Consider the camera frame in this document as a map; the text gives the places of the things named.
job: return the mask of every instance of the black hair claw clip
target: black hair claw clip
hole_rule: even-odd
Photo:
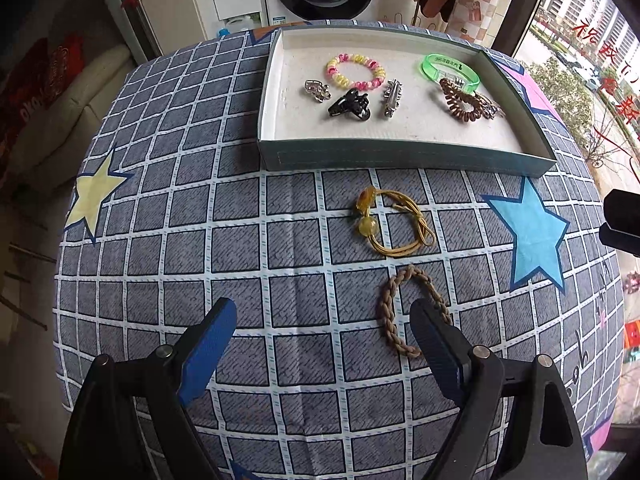
[[[329,106],[329,115],[335,117],[351,112],[361,121],[366,121],[371,117],[371,111],[368,107],[369,100],[367,99],[367,94],[359,95],[358,90],[352,88],[334,104]]]

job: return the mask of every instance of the table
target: table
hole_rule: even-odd
[[[618,388],[620,271],[598,241],[602,206],[587,167],[540,90],[517,62],[488,51],[558,158],[532,182],[546,208],[570,222],[558,248],[564,292],[542,273],[510,290],[513,236],[482,196],[519,197],[519,176],[261,170],[257,112],[272,32],[233,34],[139,66],[111,106],[81,169],[102,175],[101,207],[83,198],[99,211],[95,240],[92,220],[81,218],[58,259],[54,351],[65,407],[94,356],[146,356],[228,296],[238,329],[188,409],[228,478],[232,461],[267,478],[421,478],[456,410],[423,358],[385,344],[376,313],[380,285],[412,263],[432,276],[469,341],[510,358],[555,359],[591,454]],[[355,232],[351,209],[372,184],[413,197],[437,245],[399,260],[375,253]],[[412,239],[408,216],[387,202],[372,213],[387,244]],[[423,294],[405,283],[394,303],[408,342],[408,308]],[[137,409],[154,465],[168,478],[142,400]],[[496,413],[484,475],[509,410],[505,402]]]

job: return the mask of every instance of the plaid tablecloth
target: plaid tablecloth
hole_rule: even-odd
[[[259,478],[419,479],[457,410],[426,361],[398,356],[377,321],[380,286],[412,263],[433,277],[472,343],[509,358],[554,357],[589,454],[616,399],[622,288],[615,252],[597,238],[596,188],[546,98],[517,62],[488,51],[558,156],[534,185],[570,222],[559,247],[564,293],[542,274],[510,290],[513,237],[481,195],[517,197],[520,177],[262,170],[255,137],[271,38],[270,30],[231,35],[139,66],[111,106],[81,171],[95,173],[113,152],[111,171],[129,178],[102,204],[95,242],[83,224],[65,232],[56,274],[65,407],[94,356],[146,356],[228,296],[238,329],[189,408],[228,478],[235,463]],[[399,260],[374,252],[351,209],[372,184],[413,197],[437,244]],[[413,239],[412,227],[389,205],[379,199],[372,212],[385,244],[398,246]],[[394,301],[409,342],[408,309],[420,295],[407,283]],[[137,409],[153,464],[169,478],[144,402]],[[509,410],[498,408],[480,477],[495,463]]]

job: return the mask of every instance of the green bracelet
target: green bracelet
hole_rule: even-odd
[[[439,69],[434,67],[434,64],[444,65],[454,72],[459,73],[462,79],[466,81],[462,87],[462,91],[466,94],[473,93],[480,85],[480,78],[478,74],[474,72],[470,67],[464,63],[453,59],[452,57],[443,56],[442,54],[429,54],[424,56],[424,60],[420,65],[422,73],[432,81],[436,83],[440,82],[440,79],[446,77],[446,73],[442,73]]]

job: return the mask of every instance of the yellow round bead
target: yellow round bead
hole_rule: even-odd
[[[374,235],[378,232],[378,222],[373,216],[365,216],[358,222],[358,231],[362,236]]]

